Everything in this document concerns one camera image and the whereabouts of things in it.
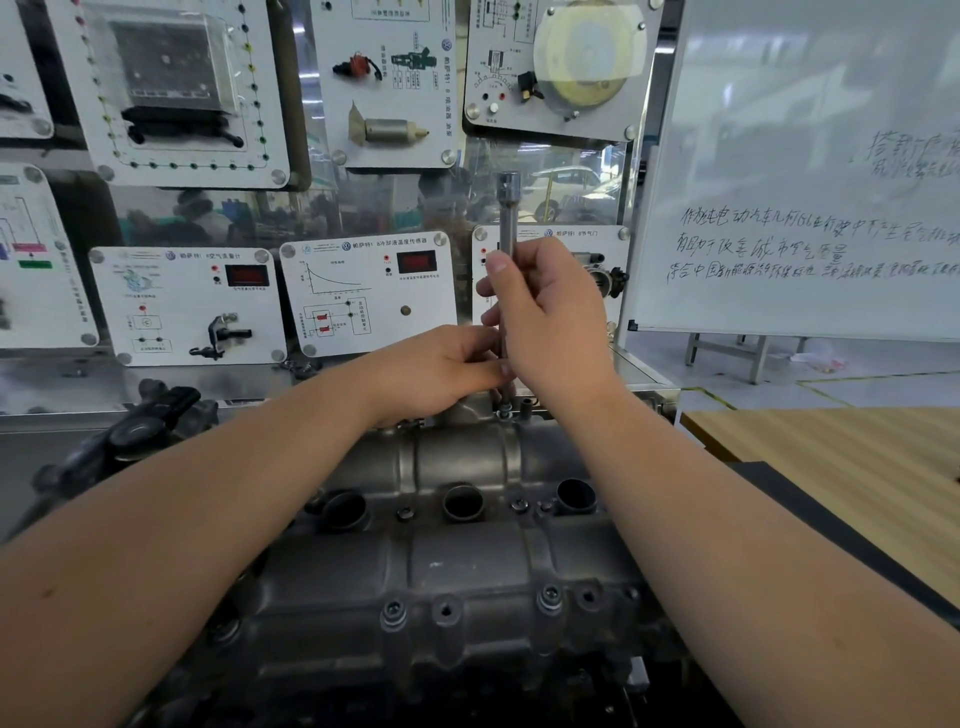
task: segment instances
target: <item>tiled floor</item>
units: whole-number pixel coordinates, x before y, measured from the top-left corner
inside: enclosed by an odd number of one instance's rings
[[[798,339],[772,339],[761,381],[750,384],[751,362],[717,352],[698,351],[694,366],[684,365],[685,333],[639,331],[627,348],[684,388],[680,409],[759,409],[810,407],[960,406],[960,344],[931,342],[811,339],[809,352],[845,362],[824,374],[791,362]],[[733,344],[735,337],[704,334],[702,339]],[[756,344],[750,337],[748,346]]]

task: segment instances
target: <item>whiteboard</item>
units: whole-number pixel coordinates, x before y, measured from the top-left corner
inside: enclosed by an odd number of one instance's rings
[[[960,4],[687,0],[621,323],[960,338],[958,99]]]

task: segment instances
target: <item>engine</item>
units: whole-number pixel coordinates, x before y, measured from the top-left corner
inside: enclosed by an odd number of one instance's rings
[[[40,474],[34,518],[216,422],[196,390],[141,391],[127,418]],[[508,420],[461,407],[368,433],[132,725],[285,725],[329,717],[338,695],[386,718],[436,702],[440,686],[449,698],[489,685],[485,699],[538,696],[554,711],[600,684],[642,690],[638,658],[682,647],[576,450],[530,404]]]

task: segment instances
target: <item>wooden table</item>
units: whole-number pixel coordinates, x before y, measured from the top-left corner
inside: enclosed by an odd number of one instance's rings
[[[960,608],[960,408],[684,412],[726,462],[768,463]]]

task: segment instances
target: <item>gray engine block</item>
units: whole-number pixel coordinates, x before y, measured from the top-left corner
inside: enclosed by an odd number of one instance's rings
[[[238,578],[152,702],[422,681],[466,666],[540,687],[560,655],[670,651],[660,606],[554,421],[365,436]]]

